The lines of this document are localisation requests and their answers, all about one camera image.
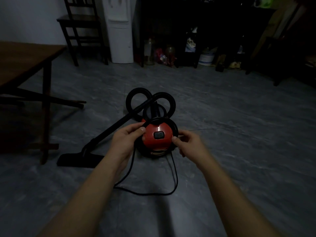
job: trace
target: chair backrest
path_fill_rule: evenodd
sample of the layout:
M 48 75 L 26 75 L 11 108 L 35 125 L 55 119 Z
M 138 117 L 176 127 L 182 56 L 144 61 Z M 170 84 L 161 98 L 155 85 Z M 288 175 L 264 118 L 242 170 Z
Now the chair backrest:
M 95 1 L 94 0 L 91 0 L 91 3 L 89 3 L 88 0 L 71 0 L 71 2 L 69 0 L 64 0 L 64 1 L 65 1 L 67 12 L 68 12 L 68 15 L 69 15 L 70 19 L 72 19 L 72 13 L 71 13 L 70 7 L 89 7 L 89 8 L 93 8 L 93 12 L 94 12 L 95 17 L 98 16 L 97 8 L 95 6 Z

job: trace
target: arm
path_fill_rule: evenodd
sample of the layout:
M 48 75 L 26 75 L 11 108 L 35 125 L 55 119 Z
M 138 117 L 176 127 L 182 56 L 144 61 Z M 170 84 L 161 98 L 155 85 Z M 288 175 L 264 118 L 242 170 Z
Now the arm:
M 202 171 L 217 211 L 228 236 L 270 236 L 280 233 L 247 199 L 239 187 L 221 168 L 203 145 L 200 137 L 190 131 L 179 130 L 182 137 L 173 137 L 180 154 L 192 160 Z
M 128 163 L 134 141 L 145 132 L 142 124 L 129 125 L 114 134 L 103 160 L 38 237 L 94 236 L 115 181 Z

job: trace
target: table top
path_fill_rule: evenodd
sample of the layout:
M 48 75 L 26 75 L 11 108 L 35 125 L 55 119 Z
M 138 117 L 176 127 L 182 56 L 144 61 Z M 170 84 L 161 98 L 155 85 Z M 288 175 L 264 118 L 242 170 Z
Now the table top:
M 0 93 L 25 82 L 65 49 L 64 45 L 0 41 Z

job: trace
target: left hand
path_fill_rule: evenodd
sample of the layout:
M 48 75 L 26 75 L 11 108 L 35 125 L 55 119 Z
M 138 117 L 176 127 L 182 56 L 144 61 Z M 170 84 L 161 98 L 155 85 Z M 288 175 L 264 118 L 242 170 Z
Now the left hand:
M 145 133 L 145 127 L 141 127 L 143 122 L 128 125 L 114 133 L 111 146 L 106 154 L 106 158 L 111 158 L 118 165 L 116 176 L 126 168 L 128 160 L 134 148 L 135 140 Z

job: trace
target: forearm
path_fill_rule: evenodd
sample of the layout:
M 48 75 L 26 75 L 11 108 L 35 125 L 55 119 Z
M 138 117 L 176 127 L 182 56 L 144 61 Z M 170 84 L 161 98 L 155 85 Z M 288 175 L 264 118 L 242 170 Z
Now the forearm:
M 38 236 L 93 236 L 113 190 L 117 165 L 104 158 Z
M 280 236 L 213 157 L 199 168 L 205 176 L 228 236 Z

